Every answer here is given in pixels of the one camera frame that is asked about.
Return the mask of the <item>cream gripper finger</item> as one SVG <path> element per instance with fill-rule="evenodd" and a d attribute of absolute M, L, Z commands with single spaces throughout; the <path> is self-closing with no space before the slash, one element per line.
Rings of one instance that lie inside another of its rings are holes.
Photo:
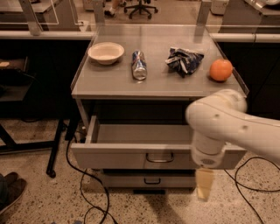
<path fill-rule="evenodd" d="M 208 201 L 214 182 L 214 172 L 211 169 L 199 168 L 195 172 L 195 180 L 198 198 Z"/>

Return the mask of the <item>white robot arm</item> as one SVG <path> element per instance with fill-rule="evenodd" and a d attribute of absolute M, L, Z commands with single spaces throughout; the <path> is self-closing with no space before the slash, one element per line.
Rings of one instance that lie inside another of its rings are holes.
<path fill-rule="evenodd" d="M 280 164 L 280 121 L 246 113 L 245 98 L 223 89 L 192 102 L 185 119 L 193 130 L 191 155 L 199 166 L 195 172 L 198 198 L 207 200 L 227 143 Z"/>

